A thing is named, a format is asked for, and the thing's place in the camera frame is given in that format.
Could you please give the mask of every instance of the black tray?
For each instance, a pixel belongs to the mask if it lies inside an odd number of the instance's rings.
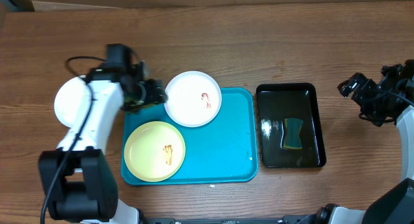
[[[257,87],[256,98],[261,158],[265,166],[312,168],[326,164],[318,101],[312,84],[263,84]],[[281,147],[282,134],[275,124],[292,117],[303,120],[300,150]]]

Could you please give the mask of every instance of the yellow plate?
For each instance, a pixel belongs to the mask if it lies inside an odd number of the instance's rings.
[[[171,124],[153,121],[139,126],[125,143],[124,158],[135,177],[158,182],[180,168],[186,154],[181,133]]]

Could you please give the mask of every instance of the green sponge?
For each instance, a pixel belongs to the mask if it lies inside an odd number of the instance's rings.
[[[300,142],[300,129],[303,120],[298,118],[286,118],[283,122],[285,134],[283,139],[283,149],[300,150],[302,144]]]

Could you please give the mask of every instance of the wooden table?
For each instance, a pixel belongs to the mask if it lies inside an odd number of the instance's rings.
[[[221,87],[310,82],[318,93],[327,164],[320,169],[267,169],[248,183],[127,185],[120,175],[123,116],[107,160],[120,199],[147,217],[266,218],[315,212],[327,203],[366,209],[398,184],[400,139],[392,124],[358,119],[359,108],[336,86],[355,72],[380,79],[382,64],[414,52],[414,3],[158,8],[16,13],[0,38],[0,220],[37,223],[44,194],[37,160],[67,128],[54,115],[58,89],[71,76],[66,58],[104,56],[124,43],[167,84],[190,70]],[[78,62],[87,71],[94,62]]]

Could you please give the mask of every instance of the blue tray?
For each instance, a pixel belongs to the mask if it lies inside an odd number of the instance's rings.
[[[130,185],[183,185],[196,183],[245,182],[257,173],[257,142],[252,95],[243,88],[222,88],[217,116],[198,128],[175,123],[164,105],[125,115],[121,175]],[[136,178],[124,160],[129,135],[146,122],[160,120],[175,126],[184,137],[186,156],[180,169],[170,178],[149,183]]]

